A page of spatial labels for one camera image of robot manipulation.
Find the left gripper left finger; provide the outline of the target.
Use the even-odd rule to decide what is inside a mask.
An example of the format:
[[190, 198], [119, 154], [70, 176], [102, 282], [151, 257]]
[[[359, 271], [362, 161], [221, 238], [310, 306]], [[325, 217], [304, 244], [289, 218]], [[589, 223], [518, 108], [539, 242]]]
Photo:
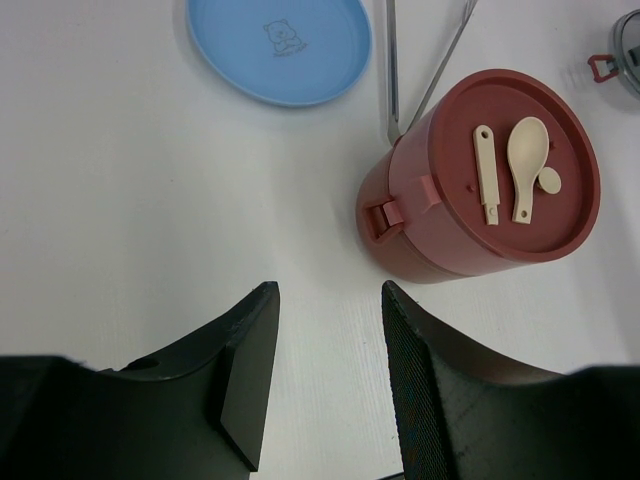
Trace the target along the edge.
[[246, 479], [259, 467], [279, 328], [264, 282], [120, 370], [1, 360], [5, 479]]

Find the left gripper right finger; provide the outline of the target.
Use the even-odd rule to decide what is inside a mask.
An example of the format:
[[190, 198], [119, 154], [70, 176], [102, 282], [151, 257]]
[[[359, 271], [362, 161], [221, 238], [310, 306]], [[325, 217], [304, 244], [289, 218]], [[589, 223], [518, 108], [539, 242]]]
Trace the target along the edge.
[[639, 370], [559, 374], [492, 350], [381, 290], [395, 421], [408, 479], [635, 479]]

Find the red steel bowl with handle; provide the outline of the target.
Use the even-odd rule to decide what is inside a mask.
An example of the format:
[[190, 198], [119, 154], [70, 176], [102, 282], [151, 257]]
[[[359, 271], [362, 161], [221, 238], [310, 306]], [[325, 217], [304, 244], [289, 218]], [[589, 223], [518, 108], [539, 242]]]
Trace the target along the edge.
[[509, 262], [472, 236], [441, 191], [429, 154], [436, 121], [433, 113], [423, 117], [363, 180], [356, 200], [360, 238], [370, 253], [374, 244], [403, 237], [429, 261], [460, 275], [506, 270]]

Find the red lid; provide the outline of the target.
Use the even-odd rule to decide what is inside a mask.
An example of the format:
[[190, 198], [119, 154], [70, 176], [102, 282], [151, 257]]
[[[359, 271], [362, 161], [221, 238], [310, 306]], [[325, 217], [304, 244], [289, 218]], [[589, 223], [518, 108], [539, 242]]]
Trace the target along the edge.
[[451, 88], [429, 125], [431, 173], [465, 246], [471, 274], [546, 263], [577, 250], [600, 205], [593, 147], [549, 87], [512, 70], [484, 70]]

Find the long metal tongs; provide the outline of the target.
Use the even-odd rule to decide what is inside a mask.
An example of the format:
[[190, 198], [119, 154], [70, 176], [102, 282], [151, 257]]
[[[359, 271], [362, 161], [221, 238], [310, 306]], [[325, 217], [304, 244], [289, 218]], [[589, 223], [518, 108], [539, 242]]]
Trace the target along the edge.
[[[386, 61], [387, 61], [387, 139], [391, 146], [395, 146], [403, 133], [399, 125], [399, 66], [398, 66], [398, 43], [397, 43], [397, 20], [396, 2], [387, 0], [386, 5]], [[466, 1], [462, 10], [459, 27], [447, 48], [447, 51], [438, 65], [426, 91], [419, 103], [416, 112], [407, 127], [408, 132], [423, 116], [426, 107], [437, 87], [445, 68], [447, 67], [472, 14], [476, 8], [477, 1]]]

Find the grey lid with handle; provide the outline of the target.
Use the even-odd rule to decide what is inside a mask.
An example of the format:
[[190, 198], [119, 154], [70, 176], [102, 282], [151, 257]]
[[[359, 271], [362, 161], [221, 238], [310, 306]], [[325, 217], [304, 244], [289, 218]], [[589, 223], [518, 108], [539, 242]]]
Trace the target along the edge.
[[639, 10], [615, 21], [609, 33], [605, 54], [591, 55], [589, 65], [593, 81], [602, 84], [617, 79], [628, 93], [639, 99]]

